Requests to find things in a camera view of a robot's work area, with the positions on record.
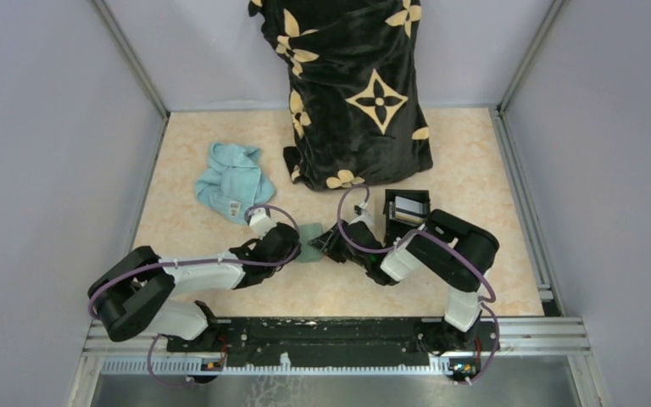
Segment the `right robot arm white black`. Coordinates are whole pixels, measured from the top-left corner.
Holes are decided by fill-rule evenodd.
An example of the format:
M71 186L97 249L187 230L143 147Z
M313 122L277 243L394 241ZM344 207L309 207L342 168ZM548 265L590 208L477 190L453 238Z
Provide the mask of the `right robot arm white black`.
M416 271L432 272L448 285L444 340L451 348L467 348L476 339L485 304L496 299L486 273L500 248L498 239L440 209L389 246L376 238L374 230L373 216L358 209L352 220L338 220L329 231L310 238L308 245L337 263L359 265L382 286L396 285Z

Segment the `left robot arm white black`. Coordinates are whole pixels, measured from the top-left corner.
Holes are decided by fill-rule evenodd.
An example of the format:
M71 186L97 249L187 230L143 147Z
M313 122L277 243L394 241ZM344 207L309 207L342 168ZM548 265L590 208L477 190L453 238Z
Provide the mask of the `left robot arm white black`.
M178 296L258 285L299 252L298 228L281 222L241 246L204 259L167 260L141 246L89 287L88 310L115 343L151 332L167 337L178 351L208 351L222 336L217 318L206 303L183 303Z

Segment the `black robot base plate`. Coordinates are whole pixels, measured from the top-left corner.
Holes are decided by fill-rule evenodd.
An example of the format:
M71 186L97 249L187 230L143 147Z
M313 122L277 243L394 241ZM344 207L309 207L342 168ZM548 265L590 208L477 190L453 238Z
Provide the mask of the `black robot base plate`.
M441 317L237 317L191 340L166 340L172 353L214 352L228 367L274 367L284 360L297 368L420 367L455 352L484 360L499 347L492 321L461 332Z

